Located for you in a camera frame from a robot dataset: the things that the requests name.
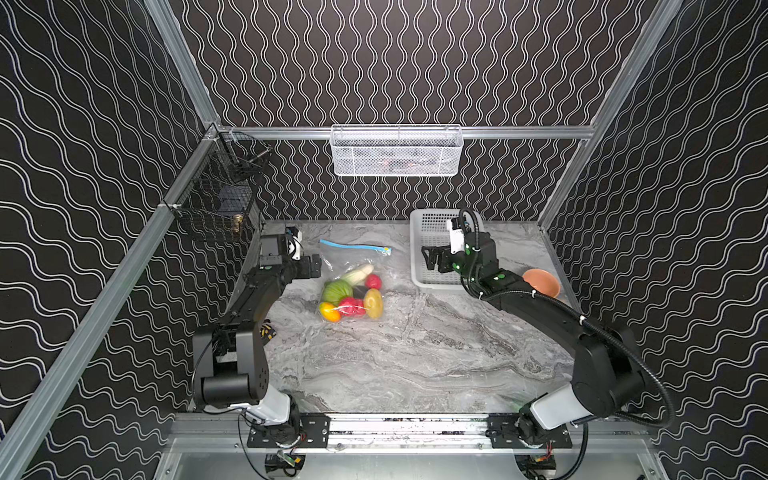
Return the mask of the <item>green cabbage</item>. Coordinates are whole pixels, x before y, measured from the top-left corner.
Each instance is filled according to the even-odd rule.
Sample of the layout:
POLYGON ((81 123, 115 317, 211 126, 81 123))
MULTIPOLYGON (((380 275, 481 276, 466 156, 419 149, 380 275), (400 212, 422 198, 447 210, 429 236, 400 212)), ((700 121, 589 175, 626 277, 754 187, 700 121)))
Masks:
POLYGON ((345 280, 333 280, 324 285, 322 301, 338 306, 346 298, 353 296, 353 287, 345 280))

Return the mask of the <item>clear zip top bag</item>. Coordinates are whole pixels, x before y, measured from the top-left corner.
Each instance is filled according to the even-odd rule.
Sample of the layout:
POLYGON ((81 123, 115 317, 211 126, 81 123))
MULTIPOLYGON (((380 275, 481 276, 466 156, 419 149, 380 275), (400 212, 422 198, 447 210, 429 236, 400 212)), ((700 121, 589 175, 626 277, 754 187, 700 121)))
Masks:
POLYGON ((323 286, 318 312, 327 322, 368 318, 385 312, 390 286, 391 246, 320 240, 323 286))

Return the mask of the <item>white daikon radish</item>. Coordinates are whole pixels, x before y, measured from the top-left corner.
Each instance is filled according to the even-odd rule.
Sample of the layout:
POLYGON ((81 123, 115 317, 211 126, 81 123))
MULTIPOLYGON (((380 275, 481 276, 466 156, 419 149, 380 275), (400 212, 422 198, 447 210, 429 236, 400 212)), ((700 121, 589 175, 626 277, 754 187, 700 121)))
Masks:
POLYGON ((344 275, 342 275, 340 279, 348 283, 350 286, 355 287, 364 284, 366 277, 373 273, 373 271, 374 265, 366 263, 358 266, 357 268, 349 270, 344 275))

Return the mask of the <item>red yellow mango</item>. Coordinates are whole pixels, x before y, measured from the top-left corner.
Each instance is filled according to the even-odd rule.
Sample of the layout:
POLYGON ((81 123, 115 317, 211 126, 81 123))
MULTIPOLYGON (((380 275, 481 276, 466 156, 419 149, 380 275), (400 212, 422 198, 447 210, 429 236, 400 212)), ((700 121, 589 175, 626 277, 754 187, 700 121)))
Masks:
POLYGON ((328 322, 336 323, 342 319, 342 315, 337 307, 329 302, 321 302, 318 306, 318 311, 322 318, 328 322))

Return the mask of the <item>red apple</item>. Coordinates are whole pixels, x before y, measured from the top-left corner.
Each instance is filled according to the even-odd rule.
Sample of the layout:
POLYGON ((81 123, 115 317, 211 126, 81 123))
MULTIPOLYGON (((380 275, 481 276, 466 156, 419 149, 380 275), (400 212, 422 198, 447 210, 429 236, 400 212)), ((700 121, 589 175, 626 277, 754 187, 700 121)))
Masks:
POLYGON ((382 288, 382 285, 383 285, 383 282, 381 278, 374 273, 369 274, 365 279, 365 286, 368 289, 380 290, 382 288))
POLYGON ((366 314, 366 308, 362 299, 347 297, 339 302, 337 311, 342 316, 359 317, 366 314))

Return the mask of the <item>yellow potato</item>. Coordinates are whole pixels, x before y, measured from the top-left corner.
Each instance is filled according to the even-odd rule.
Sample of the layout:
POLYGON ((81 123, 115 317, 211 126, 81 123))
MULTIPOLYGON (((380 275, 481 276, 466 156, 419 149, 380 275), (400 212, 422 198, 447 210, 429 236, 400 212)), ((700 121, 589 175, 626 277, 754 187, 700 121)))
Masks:
POLYGON ((375 288, 369 289, 363 298, 363 306, 369 318, 380 318, 383 314, 383 297, 381 292, 375 288))

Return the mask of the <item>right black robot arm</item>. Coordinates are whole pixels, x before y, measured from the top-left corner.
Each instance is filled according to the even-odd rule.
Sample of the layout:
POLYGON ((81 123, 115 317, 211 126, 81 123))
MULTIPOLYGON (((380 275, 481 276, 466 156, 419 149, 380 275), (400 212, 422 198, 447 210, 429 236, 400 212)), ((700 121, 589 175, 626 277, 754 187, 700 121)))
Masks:
POLYGON ((500 267, 489 233, 456 228, 450 233, 450 244, 421 248, 421 265, 457 274, 470 296, 526 321, 574 360, 568 384, 520 408, 514 428, 522 442, 540 445, 568 423, 610 416, 651 428, 673 422, 672 396, 642 360, 630 329, 604 327, 500 267))

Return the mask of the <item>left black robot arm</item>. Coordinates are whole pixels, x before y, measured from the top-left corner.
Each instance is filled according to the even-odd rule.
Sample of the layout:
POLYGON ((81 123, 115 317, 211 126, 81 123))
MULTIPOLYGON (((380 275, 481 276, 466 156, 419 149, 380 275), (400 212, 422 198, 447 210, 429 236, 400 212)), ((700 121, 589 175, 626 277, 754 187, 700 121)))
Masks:
POLYGON ((295 402, 270 385, 262 330, 290 283, 320 276, 320 256, 303 253, 298 228, 260 237, 256 265, 231 307, 193 336, 196 407, 212 415, 237 413, 261 427, 297 427, 295 402))

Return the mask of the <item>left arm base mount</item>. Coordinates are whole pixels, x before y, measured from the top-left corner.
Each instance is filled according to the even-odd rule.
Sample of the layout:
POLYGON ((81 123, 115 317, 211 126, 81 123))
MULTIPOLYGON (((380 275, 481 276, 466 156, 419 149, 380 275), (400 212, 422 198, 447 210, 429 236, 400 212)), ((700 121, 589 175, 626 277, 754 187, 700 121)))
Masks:
POLYGON ((246 445, 251 449, 326 448, 331 418, 319 413, 292 415, 280 425, 254 425, 246 445))

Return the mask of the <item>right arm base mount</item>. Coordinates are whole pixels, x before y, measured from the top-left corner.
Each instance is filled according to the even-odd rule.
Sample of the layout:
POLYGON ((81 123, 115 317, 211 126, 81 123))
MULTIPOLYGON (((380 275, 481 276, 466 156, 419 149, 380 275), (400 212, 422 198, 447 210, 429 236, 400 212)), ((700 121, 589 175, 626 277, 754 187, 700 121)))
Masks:
POLYGON ((518 413, 490 414, 485 436, 494 449, 570 449, 573 446, 565 425, 545 430, 532 416, 518 413))

